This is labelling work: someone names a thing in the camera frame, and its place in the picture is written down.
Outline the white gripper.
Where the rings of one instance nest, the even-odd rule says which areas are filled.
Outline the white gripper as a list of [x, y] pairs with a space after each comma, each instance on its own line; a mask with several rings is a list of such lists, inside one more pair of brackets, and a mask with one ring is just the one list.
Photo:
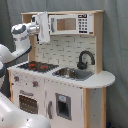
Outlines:
[[49, 23], [48, 23], [48, 13], [40, 12], [37, 14], [37, 24], [39, 25], [39, 43], [49, 43], [50, 34], [49, 34]]

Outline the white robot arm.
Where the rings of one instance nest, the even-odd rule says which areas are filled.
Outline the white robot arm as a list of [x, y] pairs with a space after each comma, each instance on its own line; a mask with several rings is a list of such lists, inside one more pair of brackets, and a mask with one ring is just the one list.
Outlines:
[[[0, 88], [2, 87], [5, 65], [30, 52], [30, 35], [38, 35], [40, 43], [50, 41], [48, 13], [40, 12], [32, 16], [30, 23], [14, 25], [11, 28], [16, 50], [11, 52], [0, 44]], [[17, 108], [0, 92], [0, 128], [51, 128], [49, 120], [39, 114], [30, 114]]]

